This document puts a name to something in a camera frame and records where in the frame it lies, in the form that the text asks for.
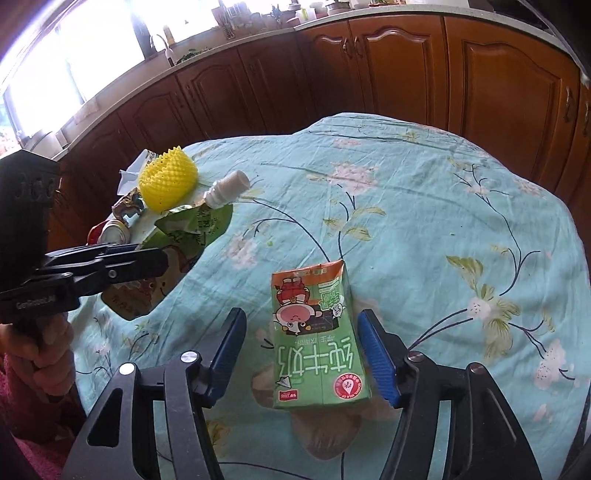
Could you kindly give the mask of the left hand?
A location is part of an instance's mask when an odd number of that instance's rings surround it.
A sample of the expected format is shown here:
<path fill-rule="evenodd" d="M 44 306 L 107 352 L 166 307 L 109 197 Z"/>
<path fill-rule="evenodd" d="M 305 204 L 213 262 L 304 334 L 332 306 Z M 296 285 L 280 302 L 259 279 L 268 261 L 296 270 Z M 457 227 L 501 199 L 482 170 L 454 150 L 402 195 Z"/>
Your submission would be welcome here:
<path fill-rule="evenodd" d="M 8 356 L 17 376 L 43 400 L 66 395 L 76 370 L 71 350 L 74 333 L 65 313 L 34 321 L 40 340 L 20 333 L 12 324 L 1 325 L 1 353 Z"/>

